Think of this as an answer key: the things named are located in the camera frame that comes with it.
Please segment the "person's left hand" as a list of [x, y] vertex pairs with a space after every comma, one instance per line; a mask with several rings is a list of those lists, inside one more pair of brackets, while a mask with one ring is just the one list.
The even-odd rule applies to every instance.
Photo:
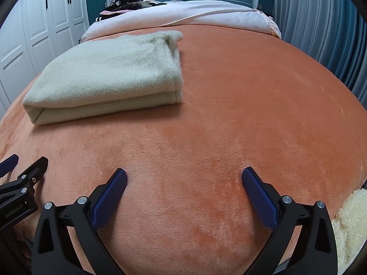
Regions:
[[1, 254], [14, 261], [31, 265], [33, 242], [17, 227], [8, 226], [1, 230]]

